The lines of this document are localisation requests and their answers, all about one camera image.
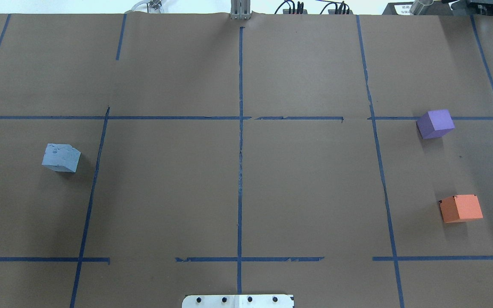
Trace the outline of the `light blue foam block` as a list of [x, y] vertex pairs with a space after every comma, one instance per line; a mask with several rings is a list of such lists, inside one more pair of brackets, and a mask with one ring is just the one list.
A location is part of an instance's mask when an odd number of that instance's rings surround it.
[[42, 166], [61, 173], [76, 173], [81, 152], [69, 144], [53, 144], [46, 146]]

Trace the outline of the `purple foam block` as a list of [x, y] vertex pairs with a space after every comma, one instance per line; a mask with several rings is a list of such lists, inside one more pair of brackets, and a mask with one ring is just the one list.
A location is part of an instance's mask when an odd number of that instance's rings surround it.
[[455, 129], [448, 109], [427, 111], [416, 124], [423, 139], [441, 138]]

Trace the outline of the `orange foam block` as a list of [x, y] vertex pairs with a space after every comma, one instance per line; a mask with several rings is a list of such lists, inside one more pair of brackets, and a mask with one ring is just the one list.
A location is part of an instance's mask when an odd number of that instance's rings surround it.
[[439, 207], [444, 223], [472, 222], [484, 218], [475, 194], [446, 197], [439, 201]]

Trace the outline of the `metal cup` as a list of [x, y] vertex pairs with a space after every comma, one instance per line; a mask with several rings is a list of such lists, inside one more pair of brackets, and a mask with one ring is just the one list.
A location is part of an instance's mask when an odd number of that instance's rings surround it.
[[434, 0], [414, 0], [409, 9], [410, 15], [426, 15]]

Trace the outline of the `aluminium frame post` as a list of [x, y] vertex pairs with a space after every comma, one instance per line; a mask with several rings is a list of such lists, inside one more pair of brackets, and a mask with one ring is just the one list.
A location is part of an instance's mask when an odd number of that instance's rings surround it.
[[249, 20], [251, 18], [250, 0], [231, 0], [231, 20]]

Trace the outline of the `white pedestal column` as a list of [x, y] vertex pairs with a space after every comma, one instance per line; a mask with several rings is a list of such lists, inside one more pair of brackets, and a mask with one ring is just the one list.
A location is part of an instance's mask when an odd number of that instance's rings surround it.
[[231, 294], [186, 296], [183, 308], [294, 308], [293, 296], [287, 294]]

